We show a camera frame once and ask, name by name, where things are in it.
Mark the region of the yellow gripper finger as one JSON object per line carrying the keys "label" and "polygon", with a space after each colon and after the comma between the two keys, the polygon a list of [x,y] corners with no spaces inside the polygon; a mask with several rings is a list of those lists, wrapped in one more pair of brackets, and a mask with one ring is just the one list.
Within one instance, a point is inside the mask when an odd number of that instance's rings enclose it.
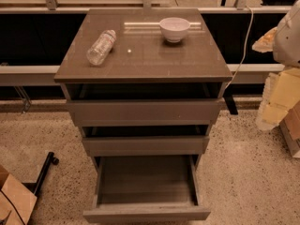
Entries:
{"label": "yellow gripper finger", "polygon": [[252,50],[259,53],[268,53],[273,51],[273,42],[275,38],[276,27],[270,29],[263,36],[261,36],[257,41],[252,45]]}

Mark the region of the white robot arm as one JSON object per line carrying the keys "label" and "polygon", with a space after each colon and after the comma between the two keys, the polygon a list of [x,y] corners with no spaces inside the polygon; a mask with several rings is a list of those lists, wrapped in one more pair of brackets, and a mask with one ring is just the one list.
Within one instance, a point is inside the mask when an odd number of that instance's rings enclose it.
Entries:
{"label": "white robot arm", "polygon": [[252,45],[259,53],[272,52],[275,61],[286,67],[300,68],[300,1]]}

